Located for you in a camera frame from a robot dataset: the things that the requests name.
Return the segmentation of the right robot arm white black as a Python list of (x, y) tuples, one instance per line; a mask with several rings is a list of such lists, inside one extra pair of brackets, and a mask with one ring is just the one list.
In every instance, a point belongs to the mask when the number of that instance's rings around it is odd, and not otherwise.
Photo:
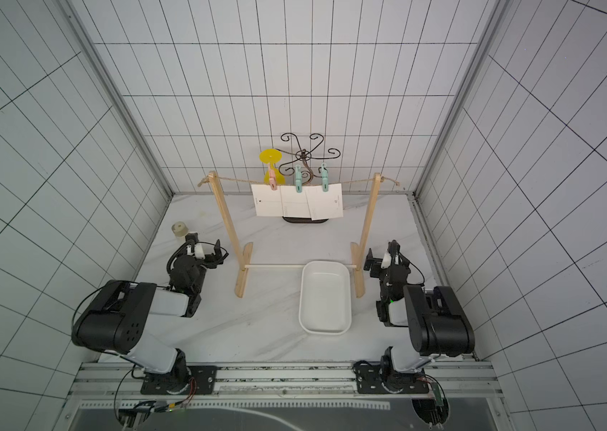
[(425, 289), (423, 282), (409, 283), (415, 265), (391, 241), (381, 258), (366, 255), (364, 271), (379, 281), (380, 296), (375, 302), (377, 317), (388, 328), (409, 331), (411, 355), (400, 360), (400, 351), (386, 348), (377, 364), (361, 360), (352, 370), (360, 394), (440, 395), (440, 385), (426, 375), (424, 366), (435, 357), (458, 357), (475, 348), (472, 325), (451, 287)]

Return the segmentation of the teal clothespin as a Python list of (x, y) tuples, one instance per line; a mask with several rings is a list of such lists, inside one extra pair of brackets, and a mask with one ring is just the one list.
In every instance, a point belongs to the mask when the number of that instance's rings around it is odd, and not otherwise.
[(300, 165), (296, 165), (295, 167), (295, 187), (297, 193), (303, 192), (303, 172), (302, 167)]
[(322, 163), (320, 167), (321, 189), (323, 192), (328, 192), (330, 188), (329, 171), (326, 163)]

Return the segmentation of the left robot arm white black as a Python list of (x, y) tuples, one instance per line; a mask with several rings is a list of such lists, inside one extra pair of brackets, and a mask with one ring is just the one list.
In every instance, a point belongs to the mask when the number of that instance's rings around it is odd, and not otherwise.
[(185, 353), (148, 332), (151, 315), (190, 319), (201, 303), (202, 287), (210, 269), (229, 256), (219, 241), (213, 251), (188, 233), (170, 256), (167, 286), (128, 280), (110, 280), (86, 298), (90, 303), (72, 323), (75, 345), (116, 355), (143, 370), (143, 395), (208, 395), (215, 385), (215, 366), (187, 364)]

